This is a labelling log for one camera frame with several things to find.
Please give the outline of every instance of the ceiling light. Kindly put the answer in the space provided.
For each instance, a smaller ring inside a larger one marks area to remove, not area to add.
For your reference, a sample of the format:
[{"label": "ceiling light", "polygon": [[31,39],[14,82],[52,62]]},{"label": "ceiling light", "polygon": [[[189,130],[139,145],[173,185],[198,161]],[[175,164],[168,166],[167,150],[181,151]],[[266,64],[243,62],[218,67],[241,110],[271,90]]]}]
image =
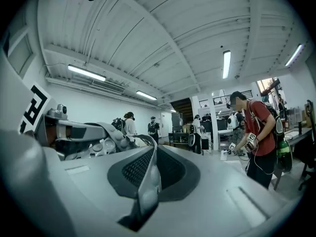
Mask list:
[{"label": "ceiling light", "polygon": [[223,71],[223,79],[228,77],[229,73],[229,66],[231,65],[231,52],[226,51],[224,52],[224,71]]},{"label": "ceiling light", "polygon": [[144,92],[142,92],[142,91],[137,91],[136,92],[138,95],[141,95],[141,96],[143,96],[143,97],[147,97],[147,98],[149,98],[149,99],[151,99],[151,100],[157,100],[157,98],[155,98],[155,97],[152,97],[152,96],[150,96],[150,95],[148,95],[148,94],[146,94],[146,93],[144,93]]},{"label": "ceiling light", "polygon": [[95,78],[95,79],[100,80],[100,81],[105,81],[105,77],[102,77],[102,76],[100,76],[100,75],[98,75],[96,73],[90,72],[88,70],[75,67],[73,65],[68,65],[68,69],[70,71],[73,71],[73,72],[85,75],[87,77],[92,77],[92,78]]},{"label": "ceiling light", "polygon": [[285,64],[285,66],[288,66],[296,57],[296,55],[299,53],[299,51],[303,48],[302,44],[299,44],[295,52],[293,53],[292,57],[288,60],[288,62]]}]

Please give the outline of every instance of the black pants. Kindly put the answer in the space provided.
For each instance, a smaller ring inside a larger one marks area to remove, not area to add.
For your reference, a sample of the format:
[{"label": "black pants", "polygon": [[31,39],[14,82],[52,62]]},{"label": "black pants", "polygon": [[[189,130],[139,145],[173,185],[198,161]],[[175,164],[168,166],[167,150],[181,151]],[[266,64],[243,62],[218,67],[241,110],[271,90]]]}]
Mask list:
[{"label": "black pants", "polygon": [[152,138],[154,139],[154,141],[157,142],[157,145],[158,145],[159,135],[156,133],[156,134],[151,135],[151,136],[152,136]]},{"label": "black pants", "polygon": [[195,133],[194,135],[196,137],[196,140],[193,145],[193,153],[196,152],[196,147],[197,147],[197,154],[200,155],[201,154],[201,142],[200,142],[201,136],[198,133]]},{"label": "black pants", "polygon": [[255,155],[251,153],[247,176],[268,189],[272,179],[272,174],[270,173],[272,173],[274,170],[276,159],[276,149],[265,156],[256,156],[256,159]]}]

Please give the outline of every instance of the green object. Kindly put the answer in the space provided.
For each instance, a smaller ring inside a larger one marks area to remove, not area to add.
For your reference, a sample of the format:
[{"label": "green object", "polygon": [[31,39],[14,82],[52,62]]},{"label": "green object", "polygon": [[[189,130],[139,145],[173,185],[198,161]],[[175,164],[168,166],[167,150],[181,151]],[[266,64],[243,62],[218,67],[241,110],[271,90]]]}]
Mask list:
[{"label": "green object", "polygon": [[278,158],[285,156],[287,153],[290,153],[290,152],[291,152],[290,146],[286,141],[281,140],[280,142],[277,143],[276,153],[277,153]]}]

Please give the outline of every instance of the railing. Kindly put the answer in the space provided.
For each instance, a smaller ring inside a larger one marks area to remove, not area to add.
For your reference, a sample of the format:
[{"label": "railing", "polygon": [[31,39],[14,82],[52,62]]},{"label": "railing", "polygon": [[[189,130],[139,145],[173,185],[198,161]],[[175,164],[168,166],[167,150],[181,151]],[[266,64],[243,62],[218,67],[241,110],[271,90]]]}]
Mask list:
[{"label": "railing", "polygon": [[[246,98],[253,97],[251,90],[243,91],[242,94],[245,95]],[[213,98],[213,101],[214,101],[215,105],[227,104],[230,102],[230,97],[231,97],[231,95],[226,95],[226,96],[222,96],[222,97],[215,97],[215,98]],[[202,100],[199,102],[199,105],[201,106],[201,108],[208,107],[209,102],[208,102],[208,100]]]}]

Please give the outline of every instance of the concrete floor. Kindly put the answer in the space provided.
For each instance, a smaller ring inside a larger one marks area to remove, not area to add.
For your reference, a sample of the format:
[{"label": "concrete floor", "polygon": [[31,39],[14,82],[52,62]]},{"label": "concrete floor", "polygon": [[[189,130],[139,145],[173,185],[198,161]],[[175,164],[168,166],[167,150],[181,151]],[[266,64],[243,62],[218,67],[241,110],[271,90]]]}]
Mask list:
[{"label": "concrete floor", "polygon": [[[164,144],[165,142],[169,142],[168,137],[159,138],[159,143]],[[220,150],[224,147],[228,148],[229,142],[222,141],[220,145]],[[211,152],[204,154],[204,157],[212,157],[214,159],[220,160],[220,153],[219,152]],[[230,164],[232,167],[236,168],[238,171],[246,174],[245,168],[248,165],[248,157],[238,157],[234,155],[227,156],[227,164]],[[305,187],[303,187],[302,191],[298,190],[298,187],[302,183],[301,174],[304,168],[304,164],[294,158],[292,163],[292,169],[288,173],[284,173],[281,177],[281,180],[278,184],[276,191],[274,190],[274,184],[277,181],[275,176],[272,177],[272,181],[269,186],[269,192],[274,196],[276,199],[287,203],[293,199],[299,198],[303,195]]]}]

